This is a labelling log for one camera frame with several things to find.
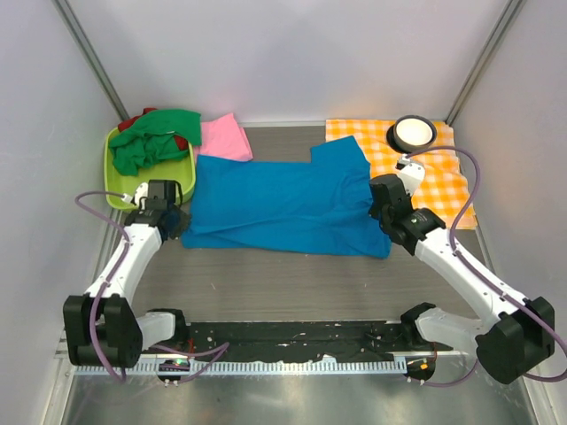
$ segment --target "blue cloth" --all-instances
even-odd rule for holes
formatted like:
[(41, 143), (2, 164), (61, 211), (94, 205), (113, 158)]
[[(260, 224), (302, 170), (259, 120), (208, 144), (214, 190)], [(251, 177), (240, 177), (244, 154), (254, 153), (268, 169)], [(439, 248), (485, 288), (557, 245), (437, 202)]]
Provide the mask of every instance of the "blue cloth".
[(391, 242), (368, 215), (369, 163), (354, 137), (315, 146), (311, 160), (199, 156), (183, 246), (386, 258)]

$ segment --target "red cloth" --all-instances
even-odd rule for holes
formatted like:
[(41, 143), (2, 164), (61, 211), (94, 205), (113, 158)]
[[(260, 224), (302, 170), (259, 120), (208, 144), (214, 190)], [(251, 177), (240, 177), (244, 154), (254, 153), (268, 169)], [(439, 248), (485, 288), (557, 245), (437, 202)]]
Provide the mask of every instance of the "red cloth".
[[(158, 108), (144, 108), (142, 115), (157, 110)], [(134, 124), (136, 120), (140, 118), (142, 115), (136, 115), (135, 117), (132, 117), (129, 120), (125, 120), (121, 122), (118, 125), (118, 131), (123, 132), (126, 128), (132, 127), (132, 124)], [(187, 143), (187, 140), (183, 139), (180, 135), (174, 135), (174, 140), (175, 140), (175, 144), (177, 144), (177, 148), (180, 151), (186, 151), (189, 149), (189, 144)]]

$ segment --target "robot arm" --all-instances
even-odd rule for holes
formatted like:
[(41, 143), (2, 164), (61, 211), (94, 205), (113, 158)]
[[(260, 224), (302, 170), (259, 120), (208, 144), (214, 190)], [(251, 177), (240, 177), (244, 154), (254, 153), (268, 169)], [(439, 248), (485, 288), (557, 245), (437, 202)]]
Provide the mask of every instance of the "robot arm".
[[(82, 296), (71, 296), (63, 307), (69, 359), (77, 366), (100, 366), (91, 334), (89, 316), (95, 294), (106, 282), (111, 270), (116, 272), (100, 296), (97, 318), (97, 340), (113, 367), (133, 367), (143, 350), (174, 338), (183, 340), (186, 333), (183, 313), (178, 310), (153, 310), (136, 318), (130, 305), (142, 274), (150, 259), (168, 239), (178, 237), (189, 223), (189, 216), (175, 205), (178, 183), (150, 181), (143, 183), (134, 195), (138, 209), (125, 221), (128, 241), (122, 237), (102, 274)], [(129, 243), (126, 256), (120, 260), (123, 246)]]
[[(413, 322), (425, 341), (438, 342), (475, 354), (486, 371), (501, 383), (511, 383), (554, 352), (551, 336), (527, 315), (500, 297), (475, 276), (454, 254), (445, 223), (429, 209), (414, 209), (411, 196), (424, 178), (421, 164), (402, 157), (398, 174), (370, 181), (373, 205), (369, 214), (394, 243), (433, 268), (469, 303), (478, 319), (446, 313), (421, 304), (402, 316)], [(526, 305), (551, 327), (553, 307), (542, 297), (533, 301), (512, 289), (457, 243), (460, 253), (509, 297)]]

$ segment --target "orange checkered cloth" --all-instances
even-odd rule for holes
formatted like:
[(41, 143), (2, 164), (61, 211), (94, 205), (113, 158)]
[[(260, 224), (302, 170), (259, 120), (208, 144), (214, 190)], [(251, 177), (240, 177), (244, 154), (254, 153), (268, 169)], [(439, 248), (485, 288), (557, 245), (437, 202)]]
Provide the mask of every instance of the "orange checkered cloth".
[[(327, 120), (327, 142), (353, 135), (366, 160), (370, 176), (397, 173), (400, 154), (386, 141), (386, 131), (395, 121), (389, 120)], [(441, 121), (433, 122), (437, 140), (433, 146), (454, 146), (453, 129)], [(467, 179), (459, 171), (459, 159), (453, 151), (434, 151), (414, 157), (425, 166), (425, 180), (412, 197), (415, 208), (430, 208), (447, 226), (469, 198)], [(477, 219), (472, 205), (459, 221), (458, 228), (475, 228)]]

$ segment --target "green basket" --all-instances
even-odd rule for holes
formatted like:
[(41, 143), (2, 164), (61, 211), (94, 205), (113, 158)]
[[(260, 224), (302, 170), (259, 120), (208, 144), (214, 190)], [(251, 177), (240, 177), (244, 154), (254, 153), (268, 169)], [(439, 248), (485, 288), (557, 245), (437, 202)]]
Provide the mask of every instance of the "green basket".
[[(112, 192), (128, 193), (134, 195), (137, 187), (149, 180), (176, 180), (181, 183), (183, 189), (183, 202), (193, 196), (195, 189), (195, 159), (193, 148), (189, 145), (189, 155), (181, 161), (169, 160), (160, 162), (151, 168), (140, 168), (138, 175), (122, 175), (113, 165), (113, 155), (108, 149), (108, 143), (118, 135), (120, 131), (114, 128), (105, 141), (105, 189)], [(134, 210), (136, 206), (122, 201), (119, 197), (107, 196), (106, 200), (112, 208), (117, 210)]]

